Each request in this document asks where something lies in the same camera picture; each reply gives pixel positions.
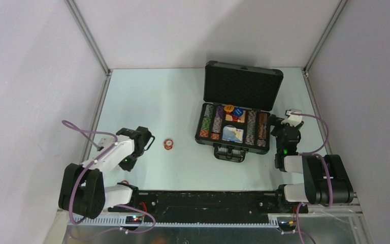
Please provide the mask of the orange round button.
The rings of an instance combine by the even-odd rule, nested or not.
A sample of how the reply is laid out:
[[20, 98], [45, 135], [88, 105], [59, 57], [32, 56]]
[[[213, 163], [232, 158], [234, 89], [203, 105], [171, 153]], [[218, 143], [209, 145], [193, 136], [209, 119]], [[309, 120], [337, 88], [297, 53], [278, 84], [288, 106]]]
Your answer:
[[225, 112], [231, 113], [234, 111], [235, 107], [233, 105], [226, 105], [223, 109]]

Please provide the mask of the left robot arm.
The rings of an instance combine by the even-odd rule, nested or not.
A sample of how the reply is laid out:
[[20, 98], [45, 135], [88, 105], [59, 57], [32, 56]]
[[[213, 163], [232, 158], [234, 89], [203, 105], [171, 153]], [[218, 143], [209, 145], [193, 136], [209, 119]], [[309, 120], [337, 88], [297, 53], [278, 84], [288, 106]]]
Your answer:
[[122, 128], [117, 133], [102, 133], [98, 155], [80, 164], [69, 164], [62, 179], [58, 207], [74, 214], [95, 219], [104, 209], [121, 205], [127, 211], [139, 208], [136, 187], [125, 183], [106, 186], [104, 179], [114, 169], [130, 172], [137, 159], [147, 151], [155, 137], [146, 127]]

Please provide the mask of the red Texas Hold'em card deck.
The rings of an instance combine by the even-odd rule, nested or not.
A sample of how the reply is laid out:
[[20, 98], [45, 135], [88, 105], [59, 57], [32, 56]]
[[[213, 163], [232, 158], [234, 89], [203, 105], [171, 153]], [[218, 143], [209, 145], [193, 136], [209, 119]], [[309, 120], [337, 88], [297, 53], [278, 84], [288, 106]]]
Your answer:
[[241, 115], [237, 116], [233, 113], [225, 114], [225, 121], [237, 122], [237, 123], [245, 123], [246, 112], [244, 111]]

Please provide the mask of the black poker set case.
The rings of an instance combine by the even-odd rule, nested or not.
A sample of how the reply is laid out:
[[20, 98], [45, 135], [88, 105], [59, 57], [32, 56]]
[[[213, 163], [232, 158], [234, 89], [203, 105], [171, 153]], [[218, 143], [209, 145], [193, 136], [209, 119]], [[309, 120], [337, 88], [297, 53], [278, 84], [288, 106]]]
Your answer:
[[[200, 112], [195, 140], [198, 144], [213, 148], [216, 159], [242, 163], [247, 153], [265, 155], [270, 149], [270, 128], [267, 128], [266, 147], [259, 147], [257, 141], [258, 115], [261, 112], [271, 115], [284, 74], [279, 69], [243, 66], [218, 61], [209, 61], [205, 65], [203, 104]], [[200, 137], [199, 132], [203, 113], [207, 104], [213, 105], [212, 124], [208, 138]], [[212, 125], [217, 106], [233, 105], [246, 112], [245, 123], [225, 121], [224, 111], [220, 138], [211, 139]], [[245, 143], [247, 135], [247, 117], [249, 111], [256, 112], [254, 145]], [[231, 125], [244, 130], [243, 143], [223, 141], [222, 129]]]

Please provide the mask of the blue round dealer button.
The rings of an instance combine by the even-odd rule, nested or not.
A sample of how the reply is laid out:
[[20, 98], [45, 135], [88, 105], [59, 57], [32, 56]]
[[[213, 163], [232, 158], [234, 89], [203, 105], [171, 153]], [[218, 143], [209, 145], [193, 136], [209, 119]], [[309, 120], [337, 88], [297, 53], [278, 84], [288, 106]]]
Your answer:
[[235, 107], [232, 114], [236, 117], [241, 117], [244, 114], [244, 110], [242, 108]]

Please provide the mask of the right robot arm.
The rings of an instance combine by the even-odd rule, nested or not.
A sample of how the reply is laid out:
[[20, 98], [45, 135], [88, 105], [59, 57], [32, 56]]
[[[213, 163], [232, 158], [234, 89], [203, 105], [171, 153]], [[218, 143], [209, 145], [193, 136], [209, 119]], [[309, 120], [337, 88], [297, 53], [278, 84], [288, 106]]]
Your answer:
[[267, 125], [273, 127], [276, 139], [275, 168], [281, 172], [302, 175], [303, 182], [283, 184], [276, 190], [275, 206], [280, 212], [289, 212], [296, 203], [309, 203], [330, 207], [351, 203], [354, 191], [339, 155], [320, 155], [298, 152], [303, 114], [287, 111], [286, 118], [271, 116]]

